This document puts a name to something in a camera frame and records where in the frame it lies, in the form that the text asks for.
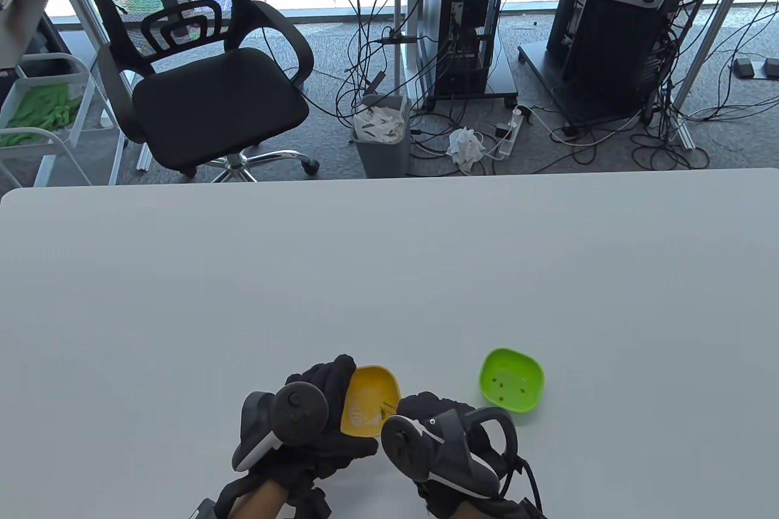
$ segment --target hand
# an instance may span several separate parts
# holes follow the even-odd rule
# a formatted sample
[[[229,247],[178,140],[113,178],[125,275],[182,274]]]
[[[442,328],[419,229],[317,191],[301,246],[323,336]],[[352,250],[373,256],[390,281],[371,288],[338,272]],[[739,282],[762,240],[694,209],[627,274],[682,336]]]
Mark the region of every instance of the hand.
[[[323,493],[319,489],[312,490],[313,481],[328,478],[347,468],[351,461],[374,455],[379,448],[379,443],[373,438],[354,438],[340,431],[343,402],[356,368],[353,358],[340,355],[333,363],[320,363],[304,374],[287,378],[287,383],[311,383],[325,395],[329,408],[325,429],[304,446],[282,446],[271,450],[245,477],[225,486],[215,507],[217,519],[226,519],[240,497],[254,492],[266,480],[273,480],[289,491],[290,504],[314,506],[315,514],[320,517],[329,515]]]
[[[398,404],[397,413],[398,416],[415,419],[426,425],[431,418],[451,409],[457,410],[460,414],[467,414],[475,410],[468,404],[454,402],[450,399],[440,399],[436,394],[425,392],[404,397]],[[470,428],[467,433],[467,443],[470,452],[489,464],[499,478],[505,477],[506,472],[514,471],[512,468],[506,468],[506,461],[500,453],[492,448],[489,436],[481,425]],[[520,464],[523,464],[519,468],[521,472],[522,468],[526,468],[526,463],[521,458],[519,461]],[[419,496],[425,499],[428,511],[438,519],[449,519],[463,503],[470,503],[481,513],[501,519],[530,519],[531,517],[538,519],[543,517],[540,510],[536,510],[527,499],[521,503],[503,498],[478,499],[434,480],[415,482],[415,485],[417,485]]]

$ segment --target paper trash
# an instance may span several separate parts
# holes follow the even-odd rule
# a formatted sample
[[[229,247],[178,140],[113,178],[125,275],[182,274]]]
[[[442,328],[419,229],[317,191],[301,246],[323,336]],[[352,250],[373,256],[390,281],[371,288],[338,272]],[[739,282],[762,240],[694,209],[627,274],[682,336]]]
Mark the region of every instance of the paper trash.
[[[484,146],[473,130],[461,127],[454,130],[449,136],[449,149],[446,154],[452,157],[452,161],[465,172],[470,172],[470,167],[484,157]]]
[[[407,98],[403,97],[400,111],[388,107],[367,107],[354,114],[354,132],[358,140],[378,142],[379,144],[397,144],[403,140],[406,130]]]

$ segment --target chair wheel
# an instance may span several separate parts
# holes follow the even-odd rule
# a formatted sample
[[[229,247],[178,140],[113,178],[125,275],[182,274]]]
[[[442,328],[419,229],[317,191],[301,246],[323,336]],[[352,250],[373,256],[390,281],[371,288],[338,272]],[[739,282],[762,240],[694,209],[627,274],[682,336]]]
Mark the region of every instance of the chair wheel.
[[[302,162],[301,166],[303,166],[303,171],[306,171],[306,174],[309,176],[314,176],[317,174],[317,172],[320,171],[320,163],[317,160],[311,160],[309,162]]]

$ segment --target green cloth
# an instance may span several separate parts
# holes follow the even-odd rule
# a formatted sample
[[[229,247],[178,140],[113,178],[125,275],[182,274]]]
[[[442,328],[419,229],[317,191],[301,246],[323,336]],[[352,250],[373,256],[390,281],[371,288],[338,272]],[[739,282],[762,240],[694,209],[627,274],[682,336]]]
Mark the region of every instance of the green cloth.
[[[56,132],[75,121],[81,107],[81,97],[68,99],[67,85],[33,87],[19,104],[16,115],[8,124],[12,127],[40,127]],[[0,147],[41,142],[44,138],[34,133],[17,133],[0,138]]]

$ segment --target chrome chair base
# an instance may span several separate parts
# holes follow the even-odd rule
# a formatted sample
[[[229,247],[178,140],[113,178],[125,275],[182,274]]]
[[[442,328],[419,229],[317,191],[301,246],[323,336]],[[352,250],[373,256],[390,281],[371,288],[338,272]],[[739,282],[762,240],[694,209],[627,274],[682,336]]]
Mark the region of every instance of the chrome chair base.
[[[232,179],[242,180],[245,183],[256,183],[257,179],[251,176],[251,169],[276,160],[300,160],[303,171],[306,171],[309,176],[314,176],[320,170],[319,161],[295,150],[280,150],[250,157],[246,157],[243,153],[230,154],[224,158],[207,162],[206,166],[222,169],[219,176],[211,181],[212,183],[225,183]]]

